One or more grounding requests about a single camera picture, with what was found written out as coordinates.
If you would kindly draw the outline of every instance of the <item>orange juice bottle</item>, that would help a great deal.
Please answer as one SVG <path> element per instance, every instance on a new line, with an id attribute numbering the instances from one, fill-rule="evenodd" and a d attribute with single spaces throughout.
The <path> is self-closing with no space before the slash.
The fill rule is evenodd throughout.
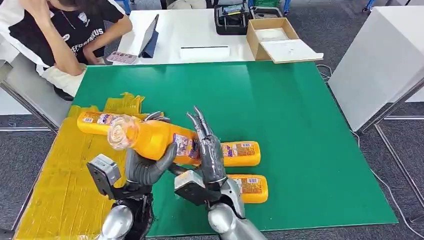
<path id="1" fill-rule="evenodd" d="M 83 111 L 76 122 L 86 134 L 108 135 L 114 149 L 133 148 L 145 158 L 159 160 L 170 143 L 177 143 L 175 163 L 200 164 L 199 140 L 190 129 L 163 121 L 90 111 Z M 261 161 L 255 141 L 223 142 L 221 147 L 225 167 L 256 166 Z"/>
<path id="2" fill-rule="evenodd" d="M 83 111 L 79 114 L 76 125 L 86 134 L 107 135 L 111 124 L 120 116 L 122 114 Z"/>
<path id="3" fill-rule="evenodd" d="M 168 145 L 176 143 L 175 163 L 200 164 L 197 134 L 164 121 L 141 121 L 122 115 L 113 121 L 107 140 L 116 150 L 133 148 L 141 156 L 152 160 L 159 160 Z"/>
<path id="4" fill-rule="evenodd" d="M 268 199 L 267 179 L 255 174 L 228 174 L 238 185 L 245 204 L 261 204 Z"/>

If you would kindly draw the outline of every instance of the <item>robotic arm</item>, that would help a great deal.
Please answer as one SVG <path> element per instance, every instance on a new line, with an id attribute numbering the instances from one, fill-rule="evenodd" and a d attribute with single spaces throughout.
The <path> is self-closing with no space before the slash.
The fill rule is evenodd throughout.
<path id="1" fill-rule="evenodd" d="M 174 190 L 195 205 L 206 204 L 211 228 L 222 240 L 266 240 L 265 236 L 246 218 L 245 205 L 236 181 L 227 177 L 220 140 L 213 134 L 203 114 L 194 107 L 195 115 L 187 113 L 193 122 L 200 143 L 200 172 L 169 168 L 177 176 Z"/>
<path id="2" fill-rule="evenodd" d="M 176 175 L 174 191 L 194 203 L 206 205 L 211 228 L 222 240 L 266 240 L 264 235 L 246 218 L 245 206 L 237 183 L 224 169 L 220 140 L 213 134 L 203 114 L 187 113 L 197 131 L 201 164 L 198 169 L 186 169 L 173 163 L 177 146 L 170 144 L 158 161 L 146 159 L 128 149 L 125 156 L 123 187 L 114 183 L 121 177 L 117 164 L 100 154 L 87 163 L 88 170 L 102 195 L 115 203 L 108 213 L 99 240 L 143 239 L 153 222 L 152 185 L 168 169 Z M 155 112 L 148 119 L 168 121 Z"/>

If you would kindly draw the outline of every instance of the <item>yellow tape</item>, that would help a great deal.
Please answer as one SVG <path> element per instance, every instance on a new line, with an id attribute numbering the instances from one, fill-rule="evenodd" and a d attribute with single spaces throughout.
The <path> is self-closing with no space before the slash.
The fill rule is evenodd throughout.
<path id="1" fill-rule="evenodd" d="M 127 92 L 122 95 L 109 98 L 104 111 L 139 115 L 144 97 Z M 125 151 L 112 149 L 106 136 L 81 132 L 77 117 L 83 109 L 98 111 L 95 106 L 71 106 L 44 162 L 15 239 L 88 240 L 99 234 L 113 200 L 99 194 L 86 163 L 102 153 L 113 159 L 123 173 Z M 115 187 L 124 182 L 122 176 Z"/>

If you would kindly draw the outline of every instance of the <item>phone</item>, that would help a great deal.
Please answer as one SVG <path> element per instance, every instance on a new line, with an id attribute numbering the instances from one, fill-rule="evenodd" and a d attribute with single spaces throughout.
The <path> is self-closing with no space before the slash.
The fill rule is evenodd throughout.
<path id="1" fill-rule="evenodd" d="M 110 54 L 106 60 L 113 63 L 121 63 L 121 64 L 133 64 L 137 59 L 136 55 L 123 53 L 119 51 L 114 51 Z"/>

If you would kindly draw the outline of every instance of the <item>green table surface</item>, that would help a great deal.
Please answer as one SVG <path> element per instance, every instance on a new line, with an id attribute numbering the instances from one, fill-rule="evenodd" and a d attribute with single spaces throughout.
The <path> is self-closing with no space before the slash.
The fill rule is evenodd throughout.
<path id="1" fill-rule="evenodd" d="M 398 222 L 312 62 L 94 66 L 73 104 L 102 108 L 123 92 L 191 129 L 185 113 L 197 105 L 222 142 L 259 142 L 259 165 L 226 170 L 266 177 L 268 200 L 245 205 L 261 231 Z M 213 233 L 205 207 L 173 187 L 169 172 L 153 186 L 149 236 Z"/>

